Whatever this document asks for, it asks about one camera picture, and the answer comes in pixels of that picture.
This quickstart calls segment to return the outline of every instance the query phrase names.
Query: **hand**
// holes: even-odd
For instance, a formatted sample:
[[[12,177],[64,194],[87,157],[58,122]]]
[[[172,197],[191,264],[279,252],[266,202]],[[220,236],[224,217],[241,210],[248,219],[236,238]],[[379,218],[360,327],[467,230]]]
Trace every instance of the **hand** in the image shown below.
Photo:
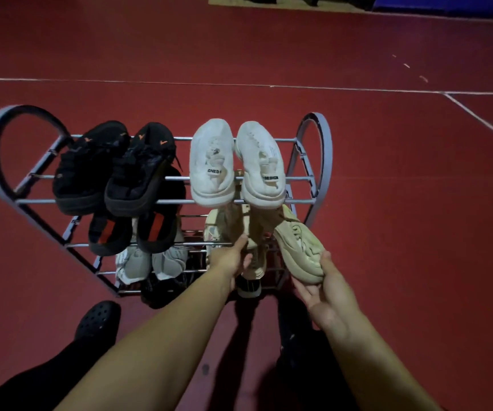
[[[320,265],[324,272],[322,285],[305,285],[294,277],[292,282],[317,326],[327,334],[329,331],[335,333],[343,341],[350,336],[355,322],[364,316],[355,294],[333,264],[328,251],[322,253]]]
[[[232,247],[214,248],[210,252],[209,271],[229,277],[229,291],[235,289],[235,277],[241,274],[243,269],[248,268],[252,261],[252,254],[246,254],[244,258],[241,254],[247,242],[248,235],[243,233]]]

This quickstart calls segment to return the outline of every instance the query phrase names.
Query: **white line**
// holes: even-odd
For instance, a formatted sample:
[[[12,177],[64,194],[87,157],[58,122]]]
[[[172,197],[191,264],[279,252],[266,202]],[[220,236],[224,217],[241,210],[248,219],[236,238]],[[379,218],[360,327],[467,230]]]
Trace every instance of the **white line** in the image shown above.
[[[465,112],[467,112],[471,116],[475,117],[478,121],[480,121],[486,127],[488,127],[490,130],[493,131],[493,125],[490,124],[488,121],[486,121],[485,119],[483,119],[483,118],[479,117],[478,115],[476,115],[473,111],[469,110],[469,108],[467,108],[465,105],[463,105],[461,102],[459,102],[454,97],[452,97],[452,96],[450,96],[448,94],[444,94],[444,96],[446,96],[450,101],[452,101],[453,103],[455,103],[457,106],[461,107]]]
[[[340,88],[333,86],[301,86],[301,85],[267,85],[267,84],[223,84],[211,82],[159,82],[148,80],[112,80],[112,79],[49,79],[49,78],[0,78],[0,82],[96,82],[110,84],[146,84],[146,85],[194,85],[194,86],[256,86],[259,88],[294,88],[323,89],[332,91],[364,91],[364,92],[403,92],[405,94],[451,94],[451,95],[493,95],[483,91],[430,91],[419,89],[380,89],[380,88]]]

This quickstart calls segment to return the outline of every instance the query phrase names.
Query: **shoe rack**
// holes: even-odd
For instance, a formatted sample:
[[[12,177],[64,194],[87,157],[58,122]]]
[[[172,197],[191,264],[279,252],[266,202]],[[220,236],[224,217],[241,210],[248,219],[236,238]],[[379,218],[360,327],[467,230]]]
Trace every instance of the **shoe rack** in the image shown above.
[[[122,283],[115,283],[115,266],[113,263],[113,257],[110,258],[110,262],[103,266],[103,257],[96,257],[94,262],[88,261],[83,255],[78,252],[78,248],[88,247],[88,243],[74,242],[73,233],[77,226],[81,222],[81,216],[74,216],[70,219],[69,224],[64,231],[57,231],[53,228],[49,222],[43,219],[36,211],[36,207],[39,205],[55,204],[55,200],[52,198],[46,199],[34,199],[29,198],[32,188],[40,181],[52,181],[53,176],[44,174],[47,168],[51,165],[58,154],[68,144],[74,141],[74,138],[81,137],[80,135],[72,135],[68,132],[65,125],[53,116],[48,111],[32,106],[32,105],[18,105],[8,106],[0,109],[0,139],[5,132],[8,124],[20,115],[28,114],[41,118],[45,122],[51,124],[58,132],[58,138],[52,143],[51,147],[44,153],[41,159],[35,163],[30,172],[26,174],[24,179],[20,181],[18,186],[14,189],[10,187],[9,183],[5,179],[1,168],[0,161],[0,198],[5,200],[20,214],[27,217],[30,222],[39,228],[49,239],[55,241],[58,245],[63,247],[66,252],[80,262],[89,273],[95,275],[99,280],[115,294],[116,296],[126,295],[140,295],[140,290],[128,289],[123,286]],[[320,175],[315,176],[311,163],[303,146],[303,137],[309,124],[314,124],[321,147],[321,165]],[[176,141],[188,142],[192,140],[192,137],[174,137]],[[319,208],[325,199],[330,184],[330,176],[332,174],[332,136],[328,123],[322,114],[317,112],[311,112],[307,114],[299,123],[296,136],[291,138],[275,138],[278,143],[289,142],[293,143],[293,151],[290,156],[289,165],[286,171],[286,199],[285,204],[289,205],[290,209],[297,215],[296,205],[306,204],[309,205],[307,215],[303,222],[311,227]],[[293,176],[297,161],[301,161],[305,175]],[[166,180],[170,181],[185,181],[189,182],[188,176],[167,176]],[[238,176],[236,180],[242,180],[241,176]],[[310,188],[310,199],[294,199],[292,195],[291,182],[307,182]],[[243,204],[243,200],[235,200],[236,204]],[[194,204],[193,200],[158,200],[158,204]],[[202,209],[204,212],[208,212],[209,209]],[[183,215],[182,216],[182,229],[186,235],[186,241],[183,243],[176,243],[176,245],[185,245],[189,249],[190,256],[198,256],[199,262],[197,265],[201,265],[200,269],[185,270],[182,282],[191,283],[193,279],[187,279],[187,276],[191,277],[195,273],[203,273],[206,271],[206,246],[207,245],[231,245],[229,242],[204,242],[202,240],[202,231],[193,230],[187,228],[188,218],[190,217],[206,217],[207,214],[198,215]],[[269,239],[268,242],[268,257],[273,257],[272,260],[268,259],[268,268],[263,280],[262,289],[280,289],[285,279],[287,278],[288,271],[284,266],[284,262],[280,256],[277,242],[273,239]]]

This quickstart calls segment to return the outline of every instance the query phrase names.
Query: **black shoe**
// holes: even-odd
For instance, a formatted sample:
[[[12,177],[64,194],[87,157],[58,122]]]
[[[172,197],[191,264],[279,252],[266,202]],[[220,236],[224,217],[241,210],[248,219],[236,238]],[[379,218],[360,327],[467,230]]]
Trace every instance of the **black shoe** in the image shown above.
[[[115,216],[145,214],[157,198],[166,169],[176,158],[172,132],[161,123],[148,123],[122,158],[114,159],[105,202]]]
[[[243,276],[235,279],[237,294],[243,299],[253,299],[262,294],[262,284],[259,279],[247,280]]]
[[[164,176],[180,176],[178,169],[170,166]],[[164,180],[159,188],[157,199],[185,199],[186,185],[183,181]],[[151,210],[138,218],[136,241],[144,252],[158,254],[174,244],[178,228],[180,205],[154,205]]]
[[[132,237],[131,218],[113,216],[106,207],[94,212],[89,225],[89,248],[96,255],[117,255],[129,246]]]
[[[130,136],[119,121],[99,124],[61,155],[52,182],[56,204],[65,215],[87,215],[104,206],[112,159],[128,149]]]
[[[102,336],[113,345],[119,330],[121,306],[113,301],[101,301],[83,316],[76,330],[74,340]]]
[[[182,276],[184,274],[161,281],[154,273],[150,273],[140,286],[142,302],[152,309],[162,309],[186,289]]]

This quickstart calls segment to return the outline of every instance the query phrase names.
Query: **red floor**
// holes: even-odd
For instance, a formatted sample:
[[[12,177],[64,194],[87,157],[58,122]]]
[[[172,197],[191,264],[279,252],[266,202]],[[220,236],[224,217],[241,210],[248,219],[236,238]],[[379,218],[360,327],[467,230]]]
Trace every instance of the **red floor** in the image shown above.
[[[0,0],[0,77],[493,91],[493,22],[240,9],[206,0]],[[455,98],[493,124],[493,96]],[[119,119],[131,132],[160,120],[175,135],[220,117],[235,131],[256,119],[276,137],[293,136],[306,112],[321,112],[334,160],[313,231],[366,314],[443,406],[493,409],[493,131],[444,96],[0,82],[0,107],[12,103],[44,107],[73,132],[105,119]],[[49,134],[26,118],[9,130],[1,146],[11,184],[46,149]],[[317,166],[318,144],[307,144]],[[187,167],[185,144],[178,156]],[[49,197],[47,186],[36,195]],[[40,212],[55,225],[66,222],[53,207]],[[0,200],[0,383],[58,352],[82,313],[107,297]],[[154,314],[136,298],[119,302],[121,336]],[[208,406],[235,327],[229,305],[202,360],[210,371],[195,374],[179,409]],[[243,375],[228,376],[240,381],[236,409],[282,405],[272,371],[278,354],[276,303],[266,297]]]

